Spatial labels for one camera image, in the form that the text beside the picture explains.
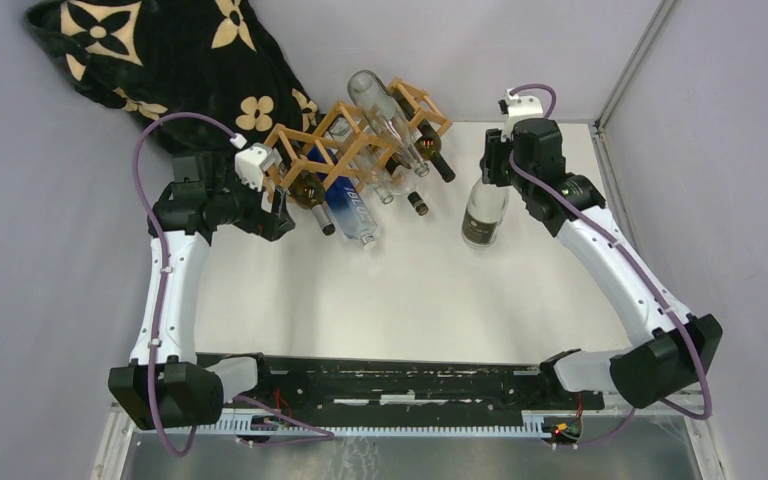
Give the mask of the clear bottle with black label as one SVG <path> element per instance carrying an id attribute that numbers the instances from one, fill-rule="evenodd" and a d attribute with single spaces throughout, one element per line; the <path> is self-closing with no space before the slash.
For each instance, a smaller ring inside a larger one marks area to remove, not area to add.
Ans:
<path id="1" fill-rule="evenodd" d="M 464 211 L 461 235 L 474 249 L 491 246 L 497 237 L 509 203 L 509 189 L 484 183 L 473 185 Z"/>

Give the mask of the tall clear glass bottle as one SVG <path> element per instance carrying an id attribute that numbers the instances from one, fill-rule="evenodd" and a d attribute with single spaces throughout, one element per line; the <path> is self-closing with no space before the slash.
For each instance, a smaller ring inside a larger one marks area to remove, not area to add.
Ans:
<path id="1" fill-rule="evenodd" d="M 347 93 L 375 134 L 394 148 L 397 160 L 417 176 L 426 176 L 429 165 L 412 141 L 409 122 L 379 77 L 370 70 L 357 71 L 348 80 Z"/>

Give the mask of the dark green wine bottle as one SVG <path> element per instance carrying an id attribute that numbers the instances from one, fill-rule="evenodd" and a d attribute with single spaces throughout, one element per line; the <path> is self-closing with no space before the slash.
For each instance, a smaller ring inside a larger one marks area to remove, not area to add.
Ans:
<path id="1" fill-rule="evenodd" d="M 313 214 L 325 236 L 336 232 L 333 220 L 325 208 L 325 187 L 314 172 L 300 170 L 290 183 L 288 191 L 300 208 Z"/>

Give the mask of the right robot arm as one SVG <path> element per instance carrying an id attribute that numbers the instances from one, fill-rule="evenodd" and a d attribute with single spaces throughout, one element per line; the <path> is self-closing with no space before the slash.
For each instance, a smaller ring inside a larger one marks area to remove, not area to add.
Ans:
<path id="1" fill-rule="evenodd" d="M 630 245 L 595 184 L 568 172 L 563 136 L 546 118 L 519 120 L 486 131 L 482 180 L 513 188 L 529 215 L 584 266 L 616 312 L 629 347 L 569 350 L 545 361 L 540 400 L 562 408 L 578 392 L 616 393 L 637 409 L 698 385 L 706 419 L 712 413 L 708 370 L 723 335 L 711 314 L 696 315 L 659 281 Z"/>

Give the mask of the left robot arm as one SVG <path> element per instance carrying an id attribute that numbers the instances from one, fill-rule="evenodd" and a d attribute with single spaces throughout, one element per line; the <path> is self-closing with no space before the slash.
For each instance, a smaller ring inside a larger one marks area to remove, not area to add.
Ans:
<path id="1" fill-rule="evenodd" d="M 253 357 L 233 356 L 211 366 L 195 350 L 197 297 L 218 227 L 276 241 L 292 230 L 286 192 L 262 206 L 264 175 L 278 156 L 255 145 L 231 165 L 218 154 L 173 160 L 173 180 L 148 219 L 151 277 L 146 310 L 127 365 L 110 370 L 108 388 L 141 430 L 210 425 L 237 395 L 250 407 L 266 405 L 273 379 Z"/>

